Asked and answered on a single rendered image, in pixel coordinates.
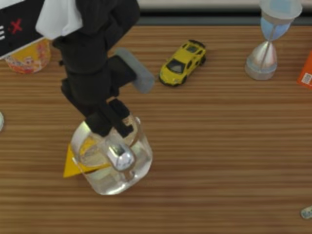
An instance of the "sand timer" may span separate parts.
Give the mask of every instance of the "sand timer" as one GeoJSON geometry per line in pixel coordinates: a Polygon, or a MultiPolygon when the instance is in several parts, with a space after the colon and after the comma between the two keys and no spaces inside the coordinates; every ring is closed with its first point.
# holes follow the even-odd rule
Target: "sand timer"
{"type": "Polygon", "coordinates": [[[277,69],[273,41],[281,38],[302,13],[300,0],[261,0],[261,30],[266,39],[248,56],[246,73],[256,80],[269,80],[277,69]]]}

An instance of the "qr code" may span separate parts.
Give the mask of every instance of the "qr code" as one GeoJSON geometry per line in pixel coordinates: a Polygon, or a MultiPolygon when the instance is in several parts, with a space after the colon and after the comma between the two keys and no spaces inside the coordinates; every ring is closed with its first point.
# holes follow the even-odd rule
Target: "qr code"
{"type": "Polygon", "coordinates": [[[312,75],[309,74],[309,73],[306,73],[304,75],[304,77],[302,78],[302,83],[304,83],[304,84],[309,84],[310,85],[311,81],[312,81],[312,75]]]}

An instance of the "yellow toy car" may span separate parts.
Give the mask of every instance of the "yellow toy car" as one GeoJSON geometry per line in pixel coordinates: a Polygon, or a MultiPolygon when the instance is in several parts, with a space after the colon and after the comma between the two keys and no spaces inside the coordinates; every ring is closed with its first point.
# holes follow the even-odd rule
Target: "yellow toy car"
{"type": "Polygon", "coordinates": [[[196,40],[188,40],[161,67],[159,80],[164,85],[184,84],[188,76],[206,61],[206,47],[196,40]]]}

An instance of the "wooden surface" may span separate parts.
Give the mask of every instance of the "wooden surface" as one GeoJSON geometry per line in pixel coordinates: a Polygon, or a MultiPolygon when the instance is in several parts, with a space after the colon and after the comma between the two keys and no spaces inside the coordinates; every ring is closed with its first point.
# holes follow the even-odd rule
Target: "wooden surface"
{"type": "Polygon", "coordinates": [[[118,196],[95,194],[84,178],[63,179],[66,147],[82,116],[61,94],[59,53],[41,73],[0,63],[1,234],[310,234],[312,91],[296,84],[312,28],[276,42],[273,80],[244,73],[263,41],[258,27],[136,27],[118,44],[155,75],[187,39],[208,60],[188,82],[159,82],[120,99],[142,120],[154,151],[150,173],[118,196]]]}

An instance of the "orange box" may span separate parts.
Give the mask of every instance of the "orange box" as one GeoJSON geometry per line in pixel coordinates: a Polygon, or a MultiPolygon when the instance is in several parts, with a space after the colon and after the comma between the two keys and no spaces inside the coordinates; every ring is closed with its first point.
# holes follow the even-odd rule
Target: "orange box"
{"type": "Polygon", "coordinates": [[[312,89],[312,51],[309,54],[306,64],[298,79],[298,84],[304,85],[312,89]]]}

